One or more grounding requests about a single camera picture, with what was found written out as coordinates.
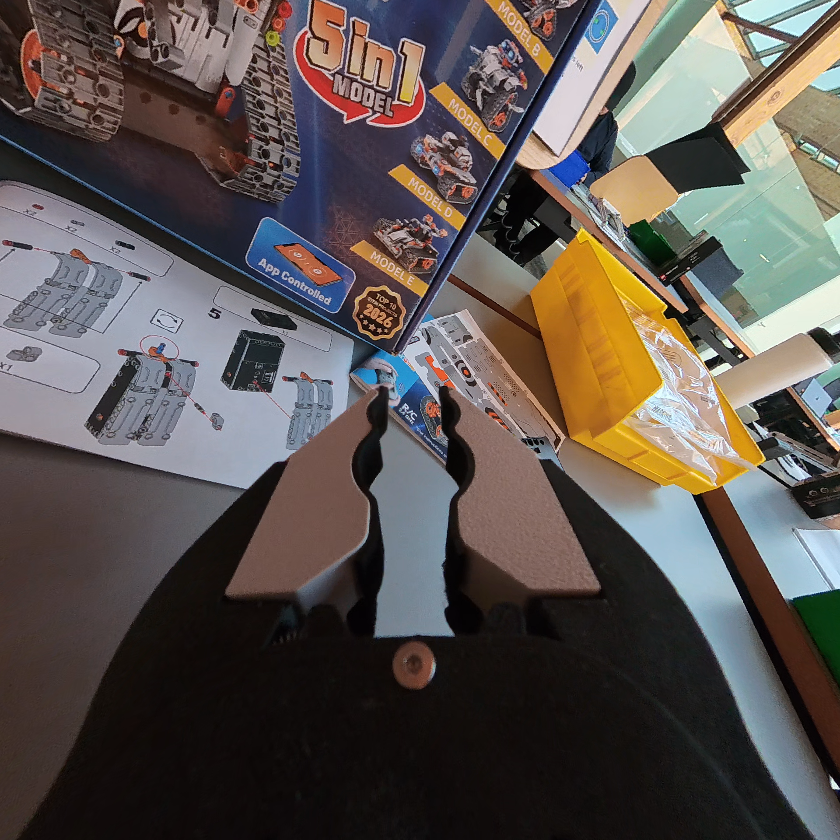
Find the yellow bin with bags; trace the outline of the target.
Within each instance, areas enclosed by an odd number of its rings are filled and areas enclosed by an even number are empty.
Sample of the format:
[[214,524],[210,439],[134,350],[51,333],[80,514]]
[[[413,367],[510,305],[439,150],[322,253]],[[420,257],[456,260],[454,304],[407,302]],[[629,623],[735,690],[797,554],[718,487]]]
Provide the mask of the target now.
[[747,460],[762,459],[757,466],[725,468],[722,483],[716,486],[624,426],[661,381],[623,300],[669,328],[704,362],[677,321],[666,316],[665,303],[594,237],[580,231],[531,290],[530,298],[574,441],[660,486],[677,486],[692,494],[720,488],[764,462],[712,375],[733,442]]

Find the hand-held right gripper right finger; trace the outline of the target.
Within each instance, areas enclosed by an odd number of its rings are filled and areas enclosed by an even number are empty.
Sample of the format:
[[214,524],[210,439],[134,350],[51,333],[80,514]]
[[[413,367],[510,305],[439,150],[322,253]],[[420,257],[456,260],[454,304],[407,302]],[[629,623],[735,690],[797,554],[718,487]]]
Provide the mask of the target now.
[[541,459],[453,388],[439,391],[456,483],[444,560],[447,608],[526,607],[597,596],[601,585]]

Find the wooden display board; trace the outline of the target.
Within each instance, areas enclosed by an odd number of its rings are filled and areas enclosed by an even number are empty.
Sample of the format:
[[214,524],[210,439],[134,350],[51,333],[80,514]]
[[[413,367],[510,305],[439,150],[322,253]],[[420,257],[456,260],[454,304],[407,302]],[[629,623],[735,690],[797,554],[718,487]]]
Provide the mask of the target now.
[[575,127],[568,142],[564,145],[561,152],[555,153],[551,148],[538,136],[537,131],[530,132],[528,138],[520,148],[516,157],[515,163],[522,169],[529,172],[538,172],[547,170],[550,167],[560,163],[576,150],[576,141],[581,142],[585,137],[587,131],[591,127],[585,127],[584,123],[579,123]]

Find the white instruction booklet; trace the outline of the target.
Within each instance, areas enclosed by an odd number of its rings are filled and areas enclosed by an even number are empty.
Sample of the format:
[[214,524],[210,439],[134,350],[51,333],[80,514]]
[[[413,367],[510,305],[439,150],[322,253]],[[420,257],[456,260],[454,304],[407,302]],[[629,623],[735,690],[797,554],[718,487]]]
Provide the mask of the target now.
[[245,488],[348,404],[354,343],[85,207],[1,187],[2,430]]

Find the clear plastic bags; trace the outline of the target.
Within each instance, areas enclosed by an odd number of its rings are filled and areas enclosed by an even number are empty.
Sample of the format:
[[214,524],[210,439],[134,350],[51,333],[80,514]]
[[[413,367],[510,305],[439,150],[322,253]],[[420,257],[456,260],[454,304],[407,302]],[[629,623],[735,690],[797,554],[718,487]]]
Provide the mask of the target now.
[[762,463],[737,450],[718,389],[697,355],[636,304],[623,300],[623,306],[661,381],[624,426],[716,486],[725,468]]

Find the green bin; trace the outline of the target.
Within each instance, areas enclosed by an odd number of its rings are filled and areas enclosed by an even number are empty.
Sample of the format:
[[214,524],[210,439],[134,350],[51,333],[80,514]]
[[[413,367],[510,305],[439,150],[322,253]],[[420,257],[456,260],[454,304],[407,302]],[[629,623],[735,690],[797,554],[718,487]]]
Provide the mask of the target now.
[[636,248],[657,268],[677,259],[671,245],[646,220],[630,224],[626,228]]

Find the printed cardboard sheet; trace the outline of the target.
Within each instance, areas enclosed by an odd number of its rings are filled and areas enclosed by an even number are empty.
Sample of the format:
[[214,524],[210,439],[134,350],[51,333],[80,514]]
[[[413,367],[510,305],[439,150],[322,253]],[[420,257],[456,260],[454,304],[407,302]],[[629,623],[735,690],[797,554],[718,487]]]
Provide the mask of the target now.
[[448,438],[438,400],[449,387],[529,447],[559,464],[564,435],[467,310],[426,316],[399,355],[376,351],[350,374],[367,392],[383,386],[394,418],[441,462]]

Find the black cardboard sign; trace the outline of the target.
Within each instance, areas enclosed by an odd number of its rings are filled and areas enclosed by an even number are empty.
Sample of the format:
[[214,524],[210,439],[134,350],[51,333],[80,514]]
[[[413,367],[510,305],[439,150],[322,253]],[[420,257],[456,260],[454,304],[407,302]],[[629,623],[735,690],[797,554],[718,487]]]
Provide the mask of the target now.
[[628,226],[651,221],[685,193],[743,184],[748,164],[718,122],[646,154],[635,155],[590,186]]

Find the blue robot kit box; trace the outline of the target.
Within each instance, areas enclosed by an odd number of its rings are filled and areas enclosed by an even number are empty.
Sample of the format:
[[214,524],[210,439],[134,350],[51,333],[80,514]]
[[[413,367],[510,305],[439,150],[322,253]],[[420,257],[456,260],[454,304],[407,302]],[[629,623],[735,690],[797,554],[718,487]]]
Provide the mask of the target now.
[[393,350],[598,3],[1,6],[3,141]]

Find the blue bin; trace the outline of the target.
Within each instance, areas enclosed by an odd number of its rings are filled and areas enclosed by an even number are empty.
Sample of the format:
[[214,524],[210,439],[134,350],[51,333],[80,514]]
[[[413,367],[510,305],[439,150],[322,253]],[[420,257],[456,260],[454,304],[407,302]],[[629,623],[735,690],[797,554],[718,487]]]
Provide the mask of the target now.
[[554,179],[568,189],[584,182],[590,171],[588,162],[578,150],[574,150],[547,170]]

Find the printed instruction sheet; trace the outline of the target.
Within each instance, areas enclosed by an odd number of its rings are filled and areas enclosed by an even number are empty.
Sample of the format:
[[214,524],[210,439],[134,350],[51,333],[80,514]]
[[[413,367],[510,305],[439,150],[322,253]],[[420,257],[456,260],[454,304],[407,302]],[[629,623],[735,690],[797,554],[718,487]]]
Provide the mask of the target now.
[[606,1],[595,6],[532,130],[553,158],[562,160],[583,140],[656,25],[664,4]]

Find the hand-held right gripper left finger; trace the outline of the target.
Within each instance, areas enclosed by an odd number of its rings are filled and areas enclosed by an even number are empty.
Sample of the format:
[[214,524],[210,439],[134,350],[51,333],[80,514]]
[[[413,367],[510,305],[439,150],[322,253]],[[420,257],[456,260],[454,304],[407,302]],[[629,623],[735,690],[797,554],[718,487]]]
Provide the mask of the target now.
[[286,601],[305,613],[321,604],[347,613],[362,599],[357,562],[374,534],[370,488],[388,412],[386,390],[369,391],[280,464],[228,599]]

